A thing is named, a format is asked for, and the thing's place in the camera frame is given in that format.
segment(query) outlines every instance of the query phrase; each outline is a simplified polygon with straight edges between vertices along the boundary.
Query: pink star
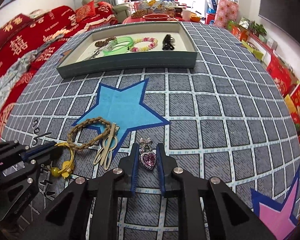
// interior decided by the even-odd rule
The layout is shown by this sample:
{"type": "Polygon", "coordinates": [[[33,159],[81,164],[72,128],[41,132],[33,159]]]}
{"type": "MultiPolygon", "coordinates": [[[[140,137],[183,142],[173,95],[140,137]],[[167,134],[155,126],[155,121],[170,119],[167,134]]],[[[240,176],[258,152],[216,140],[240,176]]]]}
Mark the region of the pink star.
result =
{"type": "Polygon", "coordinates": [[[279,203],[251,189],[254,213],[269,228],[277,240],[284,240],[298,223],[298,220],[293,215],[293,209],[296,204],[299,178],[300,166],[294,175],[290,189],[283,203],[279,203]]]}
{"type": "Polygon", "coordinates": [[[260,220],[270,229],[278,240],[284,240],[286,236],[296,227],[290,220],[291,211],[297,194],[298,184],[294,183],[291,193],[281,211],[272,209],[260,203],[260,220]]]}

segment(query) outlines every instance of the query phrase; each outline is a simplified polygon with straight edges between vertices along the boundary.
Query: red bowl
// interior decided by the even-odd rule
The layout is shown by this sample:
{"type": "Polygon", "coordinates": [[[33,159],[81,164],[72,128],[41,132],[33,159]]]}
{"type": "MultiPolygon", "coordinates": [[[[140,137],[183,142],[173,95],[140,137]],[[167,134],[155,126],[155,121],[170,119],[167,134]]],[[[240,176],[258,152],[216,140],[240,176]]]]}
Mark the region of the red bowl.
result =
{"type": "Polygon", "coordinates": [[[162,13],[153,13],[143,16],[147,22],[166,21],[170,16],[162,13]]]}

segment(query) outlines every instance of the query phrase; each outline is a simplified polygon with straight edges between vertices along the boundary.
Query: beaded bracelet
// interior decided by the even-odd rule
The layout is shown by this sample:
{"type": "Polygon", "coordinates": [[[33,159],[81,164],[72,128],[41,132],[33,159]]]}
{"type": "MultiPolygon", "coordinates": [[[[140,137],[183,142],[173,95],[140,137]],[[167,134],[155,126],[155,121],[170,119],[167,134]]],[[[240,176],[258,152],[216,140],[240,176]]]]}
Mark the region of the beaded bracelet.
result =
{"type": "Polygon", "coordinates": [[[150,41],[151,43],[148,46],[141,47],[141,48],[133,47],[131,49],[131,52],[147,51],[147,50],[155,48],[158,44],[157,39],[146,37],[146,38],[140,38],[140,39],[133,40],[133,45],[143,42],[143,41],[150,41]]]}

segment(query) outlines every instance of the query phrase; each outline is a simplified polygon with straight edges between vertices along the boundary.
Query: gray rug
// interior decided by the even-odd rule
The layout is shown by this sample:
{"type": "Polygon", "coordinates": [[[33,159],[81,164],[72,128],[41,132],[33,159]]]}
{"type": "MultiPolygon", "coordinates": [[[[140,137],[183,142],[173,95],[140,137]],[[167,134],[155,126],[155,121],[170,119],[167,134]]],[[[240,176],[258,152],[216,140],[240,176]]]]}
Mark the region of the gray rug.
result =
{"type": "MultiPolygon", "coordinates": [[[[250,189],[283,202],[300,165],[298,137],[287,107],[274,82],[247,49],[227,30],[184,23],[198,48],[194,69],[134,69],[96,73],[62,80],[55,65],[61,53],[88,33],[73,37],[37,72],[18,99],[3,131],[3,140],[17,139],[33,146],[62,142],[71,124],[96,102],[103,83],[124,88],[149,78],[144,103],[170,125],[129,133],[110,168],[129,154],[132,143],[151,137],[162,142],[180,167],[195,176],[218,176],[252,208],[250,189]]],[[[78,133],[76,142],[90,140],[94,130],[78,133]]],[[[25,229],[77,176],[104,174],[92,160],[98,146],[76,154],[69,180],[52,178],[19,219],[25,229]]],[[[69,158],[67,150],[54,166],[69,158]]],[[[118,239],[178,239],[176,199],[160,195],[157,169],[139,167],[132,199],[120,199],[118,239]]],[[[300,187],[293,214],[298,215],[300,187]]]]}

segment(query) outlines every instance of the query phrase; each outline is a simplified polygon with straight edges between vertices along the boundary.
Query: white cup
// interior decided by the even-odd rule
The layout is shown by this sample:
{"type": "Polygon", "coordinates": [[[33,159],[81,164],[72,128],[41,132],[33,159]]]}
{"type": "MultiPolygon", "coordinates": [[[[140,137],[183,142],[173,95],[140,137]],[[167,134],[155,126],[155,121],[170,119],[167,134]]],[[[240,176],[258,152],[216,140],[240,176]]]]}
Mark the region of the white cup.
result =
{"type": "Polygon", "coordinates": [[[185,21],[190,21],[191,20],[191,11],[182,10],[182,19],[185,21]]]}

